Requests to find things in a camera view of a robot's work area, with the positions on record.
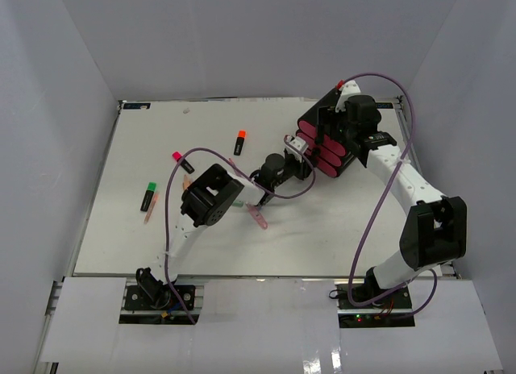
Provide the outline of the black pink drawer organizer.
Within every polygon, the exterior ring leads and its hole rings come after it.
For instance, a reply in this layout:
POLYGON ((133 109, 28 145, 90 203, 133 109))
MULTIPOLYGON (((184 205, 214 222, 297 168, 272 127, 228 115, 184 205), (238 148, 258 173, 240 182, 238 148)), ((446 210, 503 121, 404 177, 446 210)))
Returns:
POLYGON ((351 160, 367 162, 366 141, 378 132, 381 113, 373 97, 365 94, 350 97, 345 102, 348 113, 345 148, 325 138, 322 145, 316 144, 317 109, 335 106, 338 100, 336 87, 332 88, 298 119, 296 135, 305 139, 310 154, 317 160, 320 171, 329 177, 338 177, 351 160))

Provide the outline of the pink translucent correction pen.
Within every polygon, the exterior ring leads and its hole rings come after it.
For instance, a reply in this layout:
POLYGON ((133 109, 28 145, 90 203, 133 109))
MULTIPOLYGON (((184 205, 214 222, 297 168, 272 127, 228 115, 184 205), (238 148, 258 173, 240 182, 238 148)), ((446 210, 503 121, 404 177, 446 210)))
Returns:
POLYGON ((259 227, 262 230, 267 230, 268 223, 267 223, 266 219, 264 218, 264 216, 262 215, 262 213, 260 212, 260 207, 254 206, 252 204, 247 204, 246 207, 248 209, 248 213, 252 216, 252 218, 259 225, 259 227))

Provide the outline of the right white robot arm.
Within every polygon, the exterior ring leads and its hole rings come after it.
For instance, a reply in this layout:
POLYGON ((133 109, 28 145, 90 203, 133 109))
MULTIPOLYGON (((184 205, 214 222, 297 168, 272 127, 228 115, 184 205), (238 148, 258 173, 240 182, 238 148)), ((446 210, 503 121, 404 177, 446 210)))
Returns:
POLYGON ((465 255, 468 214, 461 197, 448 197, 424 179, 405 158, 406 149, 380 130, 380 122, 381 113, 369 95, 333 89, 317 103, 316 143, 331 139, 341 144, 384 183, 381 198, 392 195, 406 215, 398 250, 371 267, 363 284, 347 287, 351 305, 376 309, 421 272, 465 255))

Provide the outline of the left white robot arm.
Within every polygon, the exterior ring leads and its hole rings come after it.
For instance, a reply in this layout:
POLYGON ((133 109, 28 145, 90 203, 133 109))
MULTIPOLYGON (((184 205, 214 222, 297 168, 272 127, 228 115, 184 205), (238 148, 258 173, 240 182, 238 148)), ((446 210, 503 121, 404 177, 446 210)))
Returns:
POLYGON ((169 194, 175 175, 169 177, 164 197, 164 279, 156 279, 149 267, 138 268, 135 273, 143 299, 154 309, 163 308, 170 297, 178 295, 175 285, 185 257, 202 232, 217 224, 235 202, 260 208, 273 198, 300 197, 309 190, 284 196, 276 189, 293 177, 301 181, 309 177, 312 187, 318 164, 307 145, 297 139, 288 142, 282 154, 268 155, 261 167, 249 175, 230 160, 225 161, 233 172, 213 164, 183 190, 178 220, 173 225, 169 221, 169 194))

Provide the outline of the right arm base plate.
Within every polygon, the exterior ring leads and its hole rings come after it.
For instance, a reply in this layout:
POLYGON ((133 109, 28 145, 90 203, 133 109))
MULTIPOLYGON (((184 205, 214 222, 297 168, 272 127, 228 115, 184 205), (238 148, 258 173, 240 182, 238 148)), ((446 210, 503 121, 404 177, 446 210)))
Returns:
POLYGON ((338 302, 341 310, 411 310, 412 301, 407 287, 391 293, 388 296, 378 298, 383 294, 383 290, 374 290, 366 286, 366 284, 353 285, 352 298, 356 302, 369 301, 368 305, 353 305, 347 296, 347 284, 336 285, 333 290, 328 293, 328 297, 338 302))

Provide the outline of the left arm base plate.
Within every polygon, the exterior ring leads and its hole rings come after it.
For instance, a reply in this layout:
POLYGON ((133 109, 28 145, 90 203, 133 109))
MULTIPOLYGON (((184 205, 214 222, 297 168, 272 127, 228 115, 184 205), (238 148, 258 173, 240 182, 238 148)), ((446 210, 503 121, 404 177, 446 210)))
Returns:
MULTIPOLYGON (((185 303, 186 309, 193 310, 196 287, 194 285, 176 285, 175 288, 185 303)), ((128 311, 182 310, 182 305, 168 286, 165 286, 156 297, 152 298, 138 285, 128 285, 123 309, 128 311)))

